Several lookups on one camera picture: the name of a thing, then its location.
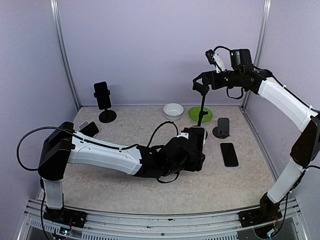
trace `green plate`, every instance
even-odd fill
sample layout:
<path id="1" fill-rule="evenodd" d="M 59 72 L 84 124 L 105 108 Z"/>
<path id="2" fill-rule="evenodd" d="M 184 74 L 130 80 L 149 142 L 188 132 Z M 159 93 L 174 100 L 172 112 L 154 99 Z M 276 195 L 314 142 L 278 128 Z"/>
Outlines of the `green plate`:
<path id="1" fill-rule="evenodd" d="M 201 109 L 200 106 L 194 106 L 194 107 L 190 108 L 190 110 L 189 110 L 189 112 L 188 112 L 189 117 L 190 117 L 192 120 L 198 122 L 200 109 Z M 208 112 L 208 114 L 203 116 L 201 122 L 202 122 L 202 123 L 209 122 L 209 121 L 213 118 L 212 111 L 209 110 L 209 109 L 206 108 L 206 107 L 203 108 L 203 111 Z"/>

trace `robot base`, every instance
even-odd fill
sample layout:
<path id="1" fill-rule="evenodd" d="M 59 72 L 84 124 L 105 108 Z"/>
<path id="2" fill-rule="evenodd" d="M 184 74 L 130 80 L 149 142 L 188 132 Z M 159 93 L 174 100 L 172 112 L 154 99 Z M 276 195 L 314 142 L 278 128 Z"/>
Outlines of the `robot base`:
<path id="1" fill-rule="evenodd" d="M 68 208 L 49 209 L 46 207 L 43 218 L 58 224 L 83 229 L 87 214 L 84 211 L 71 210 Z"/>
<path id="2" fill-rule="evenodd" d="M 261 215 L 261 208 L 255 208 L 247 211 L 241 211 L 239 212 L 239 220 L 241 223 L 242 228 L 258 225 L 258 224 L 264 224 L 268 222 L 272 222 L 276 220 L 276 217 L 278 219 L 282 218 L 281 211 L 274 211 L 272 214 L 266 216 L 263 220 L 260 219 Z"/>

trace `lavender backdrop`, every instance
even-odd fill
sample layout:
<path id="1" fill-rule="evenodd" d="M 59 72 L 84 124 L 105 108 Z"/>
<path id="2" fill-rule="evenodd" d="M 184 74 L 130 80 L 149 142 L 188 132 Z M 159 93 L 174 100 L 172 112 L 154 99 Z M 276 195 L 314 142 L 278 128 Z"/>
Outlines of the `lavender backdrop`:
<path id="1" fill-rule="evenodd" d="M 59 55 L 50 1 L 0 3 L 0 239 L 13 239 L 30 197 L 39 191 L 37 172 L 23 170 L 16 145 L 33 128 L 71 121 L 76 114 Z M 50 132 L 25 141 L 21 158 L 36 168 Z"/>
<path id="2" fill-rule="evenodd" d="M 261 68 L 271 70 L 307 103 L 320 109 L 320 1 L 272 1 Z M 278 109 L 253 96 L 248 115 L 281 173 L 300 133 Z M 320 166 L 320 156 L 312 164 Z M 319 239 L 320 172 L 311 169 L 294 190 L 311 239 Z"/>
<path id="3" fill-rule="evenodd" d="M 212 70 L 217 45 L 256 52 L 261 0 L 59 1 L 63 35 L 82 105 L 97 105 L 93 84 L 107 81 L 115 105 L 200 104 L 192 79 Z M 230 68 L 229 55 L 219 51 Z M 238 96 L 239 90 L 231 90 Z M 226 90 L 207 103 L 240 105 Z"/>

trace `smartphone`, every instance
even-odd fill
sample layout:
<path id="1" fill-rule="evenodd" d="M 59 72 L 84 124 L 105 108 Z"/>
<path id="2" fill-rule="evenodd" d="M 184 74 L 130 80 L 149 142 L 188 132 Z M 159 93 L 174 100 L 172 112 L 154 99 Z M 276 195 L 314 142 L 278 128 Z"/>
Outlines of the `smartphone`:
<path id="1" fill-rule="evenodd" d="M 238 167 L 239 162 L 234 145 L 232 143 L 221 143 L 220 148 L 224 165 L 226 167 Z"/>
<path id="2" fill-rule="evenodd" d="M 91 138 L 99 133 L 99 129 L 94 121 L 90 123 L 84 122 L 79 126 L 79 128 L 81 128 L 81 130 L 79 131 L 80 133 Z"/>

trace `cable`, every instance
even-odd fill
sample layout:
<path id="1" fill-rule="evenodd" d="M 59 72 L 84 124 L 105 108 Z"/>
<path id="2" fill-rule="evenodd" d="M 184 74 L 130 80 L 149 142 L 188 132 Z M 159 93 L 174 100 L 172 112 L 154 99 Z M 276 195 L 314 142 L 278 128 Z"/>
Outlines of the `cable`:
<path id="1" fill-rule="evenodd" d="M 76 139 L 79 139 L 80 141 L 84 141 L 84 142 L 87 142 L 87 143 L 90 143 L 90 144 L 94 144 L 94 145 L 98 145 L 98 146 L 101 146 L 101 147 L 105 147 L 105 148 L 108 148 L 108 149 L 115 149 L 115 150 L 128 150 L 128 149 L 131 149 L 131 148 L 134 148 L 136 146 L 138 146 L 138 144 L 133 144 L 131 146 L 126 146 L 126 147 L 123 147 L 123 148 L 119 148 L 119 147 L 115 147 L 115 146 L 109 146 L 109 145 L 105 145 L 105 144 L 102 144 L 102 143 L 98 143 L 98 142 L 95 142 L 95 141 L 91 141 L 91 140 L 88 140 L 88 139 L 83 139 L 82 137 L 72 133 L 72 132 L 69 132 L 63 128 L 60 128 L 60 127 L 56 127 L 56 126 L 43 126 L 43 127 L 39 127 L 39 128 L 36 128 L 34 130 L 31 130 L 29 131 L 28 133 L 26 133 L 18 142 L 17 146 L 16 146 L 16 158 L 18 160 L 18 163 L 20 164 L 20 166 L 27 170 L 27 171 L 38 171 L 39 168 L 29 168 L 29 167 L 26 167 L 22 162 L 21 162 L 21 159 L 20 159 L 20 154 L 19 154 L 19 150 L 20 150 L 20 146 L 21 146 L 21 143 L 23 142 L 23 140 L 28 137 L 29 135 L 35 133 L 35 132 L 38 132 L 38 131 L 41 131 L 41 130 L 58 130 L 58 131 L 61 131 L 61 132 L 65 132 L 69 135 L 71 135 L 72 137 L 75 137 Z"/>
<path id="2" fill-rule="evenodd" d="M 133 145 L 131 145 L 131 146 L 126 146 L 126 147 L 117 147 L 117 146 L 109 146 L 109 145 L 105 145 L 105 144 L 102 144 L 102 143 L 99 143 L 99 142 L 96 142 L 96 141 L 91 141 L 91 140 L 88 140 L 88 139 L 84 139 L 83 140 L 84 142 L 86 142 L 86 143 L 89 143 L 89 144 L 94 144 L 94 145 L 97 145 L 97 146 L 100 146 L 100 147 L 105 147 L 105 148 L 107 148 L 107 149 L 114 149 L 114 150 L 119 150 L 119 151 L 121 151 L 121 150 L 128 150 L 128 149 L 132 149 L 132 148 L 134 148 L 134 147 L 136 147 L 136 146 L 139 146 L 139 144 L 133 144 Z"/>
<path id="3" fill-rule="evenodd" d="M 180 174 L 180 172 L 178 171 L 178 172 L 176 173 L 175 178 L 174 178 L 173 180 L 171 180 L 171 181 L 162 181 L 162 180 L 160 180 L 160 178 L 157 178 L 156 180 L 157 180 L 158 183 L 160 183 L 160 184 L 169 184 L 169 183 L 172 183 L 172 182 L 174 182 L 175 180 L 177 180 L 178 177 L 179 177 L 179 174 Z"/>
<path id="4" fill-rule="evenodd" d="M 276 76 L 271 73 L 271 77 L 274 78 L 274 80 L 281 86 L 283 87 L 285 90 L 287 90 L 288 93 L 290 93 L 293 97 L 295 97 L 300 103 L 302 103 L 304 106 L 306 106 L 307 108 L 309 108 L 310 110 L 316 112 L 316 113 L 320 113 L 320 110 L 314 109 L 312 107 L 310 107 L 306 102 L 304 102 L 301 98 L 299 98 L 297 95 L 295 95 L 292 91 L 290 91 L 288 88 L 286 88 L 277 78 Z"/>
<path id="5" fill-rule="evenodd" d="M 175 130 L 176 130 L 176 135 L 179 134 L 178 127 L 177 127 L 177 125 L 176 125 L 173 121 L 165 121 L 165 122 L 161 123 L 161 124 L 153 131 L 153 133 L 152 133 L 152 135 L 151 135 L 151 137 L 150 137 L 150 140 L 149 140 L 149 142 L 148 142 L 148 145 L 146 146 L 147 148 L 149 148 L 149 146 L 150 146 L 150 144 L 151 144 L 151 142 L 152 142 L 152 139 L 154 138 L 156 132 L 157 132 L 163 125 L 165 125 L 165 124 L 172 124 L 172 125 L 174 125 Z"/>
<path id="6" fill-rule="evenodd" d="M 19 149 L 20 149 L 21 143 L 22 143 L 23 140 L 24 140 L 26 137 L 28 137 L 29 135 L 31 135 L 31 134 L 33 134 L 33 133 L 35 133 L 35 132 L 41 131 L 41 130 L 46 130 L 46 129 L 53 129 L 53 130 L 58 130 L 58 131 L 61 131 L 61 132 L 65 132 L 65 133 L 67 133 L 67 134 L 69 134 L 69 135 L 71 135 L 71 136 L 73 136 L 73 137 L 75 137 L 75 138 L 77 138 L 77 139 L 80 139 L 81 141 L 83 140 L 82 137 L 77 136 L 77 135 L 74 134 L 74 133 L 71 133 L 71 132 L 69 132 L 69 131 L 67 131 L 67 130 L 65 130 L 65 129 L 63 129 L 63 128 L 59 128 L 59 127 L 56 127 L 56 126 L 43 126 L 43 127 L 36 128 L 36 129 L 28 132 L 27 134 L 25 134 L 25 135 L 20 139 L 18 145 L 16 146 L 16 158 L 17 158 L 20 166 L 21 166 L 23 169 L 25 169 L 25 170 L 27 170 L 27 171 L 38 171 L 39 168 L 29 168 L 29 167 L 26 167 L 26 166 L 24 166 L 24 165 L 22 164 L 22 162 L 21 162 L 21 160 L 20 160 L 20 156 L 19 156 Z"/>
<path id="7" fill-rule="evenodd" d="M 286 194 L 285 207 L 284 207 L 284 215 L 283 215 L 283 220 L 282 220 L 282 222 L 281 222 L 281 225 L 280 225 L 280 227 L 278 228 L 278 230 L 276 231 L 276 233 L 273 234 L 271 237 L 276 236 L 276 235 L 280 232 L 280 230 L 282 229 L 282 227 L 283 227 L 283 225 L 284 225 L 284 222 L 285 222 L 285 219 L 286 219 L 286 214 L 287 214 L 287 206 L 288 206 L 288 199 L 289 199 L 288 195 L 289 195 L 289 192 Z"/>
<path id="8" fill-rule="evenodd" d="M 48 237 L 47 233 L 46 233 L 46 230 L 45 230 L 45 225 L 44 225 L 44 217 L 43 217 L 43 210 L 44 210 L 44 202 L 45 202 L 45 198 L 46 198 L 46 192 L 43 192 L 43 199 L 42 199 L 42 202 L 41 202 L 41 208 L 40 208 L 40 219 L 41 219 L 41 226 L 42 226 L 42 230 L 43 230 L 43 233 L 46 237 L 47 240 L 50 240 L 50 238 Z"/>
<path id="9" fill-rule="evenodd" d="M 308 168 L 315 168 L 320 170 L 320 166 L 315 166 L 315 165 L 309 165 L 305 169 L 308 169 Z"/>
<path id="10" fill-rule="evenodd" d="M 229 48 L 225 47 L 225 46 L 216 46 L 214 49 L 213 49 L 213 52 L 212 52 L 212 57 L 214 56 L 216 50 L 218 49 L 225 49 L 225 50 L 228 50 L 229 52 L 231 51 Z M 220 72 L 222 72 L 222 69 L 221 67 L 218 65 L 218 63 L 216 63 L 216 61 L 214 61 L 215 65 L 217 66 L 217 68 L 220 70 Z"/>
<path id="11" fill-rule="evenodd" d="M 214 49 L 213 49 L 213 53 L 216 52 L 216 50 L 218 49 L 225 49 L 225 50 L 228 50 L 229 52 L 231 51 L 230 48 L 227 48 L 226 46 L 216 46 Z"/>

